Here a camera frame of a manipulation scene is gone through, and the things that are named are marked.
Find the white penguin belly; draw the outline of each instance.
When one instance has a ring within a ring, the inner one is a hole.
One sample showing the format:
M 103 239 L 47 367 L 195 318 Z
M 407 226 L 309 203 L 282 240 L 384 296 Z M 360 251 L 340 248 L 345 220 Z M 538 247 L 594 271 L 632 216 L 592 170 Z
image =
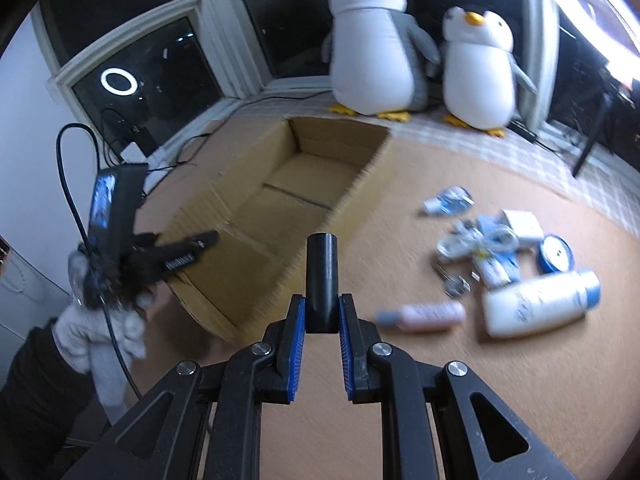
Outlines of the white penguin belly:
M 341 12 L 334 19 L 334 96 L 363 115 L 406 110 L 414 76 L 388 10 Z
M 444 104 L 479 130 L 506 126 L 515 110 L 508 53 L 491 46 L 451 43 L 443 77 Z

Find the penguin foot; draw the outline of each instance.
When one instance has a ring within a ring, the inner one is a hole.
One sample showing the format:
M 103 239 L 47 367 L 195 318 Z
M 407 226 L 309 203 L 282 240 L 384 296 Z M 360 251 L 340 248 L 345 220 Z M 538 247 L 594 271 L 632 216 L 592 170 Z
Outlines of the penguin foot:
M 457 118 L 455 115 L 448 114 L 444 116 L 443 121 L 449 124 L 453 124 L 453 126 L 461 126 L 462 128 L 471 128 L 465 121 Z
M 388 121 L 397 121 L 399 123 L 408 123 L 411 120 L 411 114 L 409 112 L 383 112 L 376 114 L 376 117 Z
M 485 130 L 492 137 L 504 137 L 504 130 L 502 128 L 492 128 L 491 130 Z
M 346 106 L 341 104 L 332 106 L 331 108 L 329 108 L 329 111 L 331 111 L 334 114 L 341 114 L 341 115 L 348 115 L 348 116 L 354 116 L 357 114 L 355 110 L 351 110 L 351 108 L 347 108 Z

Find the pile of items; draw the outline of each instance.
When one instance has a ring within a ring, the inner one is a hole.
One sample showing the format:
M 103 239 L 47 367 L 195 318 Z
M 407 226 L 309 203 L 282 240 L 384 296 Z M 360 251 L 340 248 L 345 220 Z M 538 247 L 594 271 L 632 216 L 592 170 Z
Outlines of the pile of items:
M 451 187 L 424 202 L 429 216 L 453 216 L 474 204 L 461 187 Z M 522 281 L 519 251 L 537 252 L 541 275 Z M 449 264 L 471 260 L 471 277 L 482 282 L 487 333 L 495 338 L 524 336 L 580 319 L 600 302 L 600 282 L 592 270 L 575 270 L 575 259 L 562 238 L 547 235 L 535 215 L 502 210 L 497 219 L 478 215 L 475 221 L 456 222 L 454 232 L 437 243 L 431 263 L 444 279 L 452 301 L 431 305 L 405 305 L 397 312 L 378 313 L 377 323 L 408 332 L 445 330 L 466 318 L 455 298 L 470 291 L 463 276 L 446 271 Z

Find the black sleeve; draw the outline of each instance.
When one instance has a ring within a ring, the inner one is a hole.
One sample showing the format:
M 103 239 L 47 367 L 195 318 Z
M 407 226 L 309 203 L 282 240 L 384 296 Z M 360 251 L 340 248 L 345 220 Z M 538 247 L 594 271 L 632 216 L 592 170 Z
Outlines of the black sleeve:
M 91 375 L 73 370 L 58 352 L 52 326 L 29 332 L 0 392 L 0 424 L 35 474 L 62 448 L 94 391 Z

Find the triangular cutout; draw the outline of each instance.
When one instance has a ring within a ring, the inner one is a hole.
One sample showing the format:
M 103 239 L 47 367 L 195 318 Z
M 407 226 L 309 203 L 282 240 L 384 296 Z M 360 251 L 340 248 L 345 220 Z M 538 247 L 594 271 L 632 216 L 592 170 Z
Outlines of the triangular cutout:
M 117 439 L 119 449 L 139 458 L 151 458 L 174 395 L 165 392 Z
M 529 444 L 524 437 L 483 394 L 471 394 L 471 405 L 476 413 L 491 460 L 502 462 L 529 450 Z

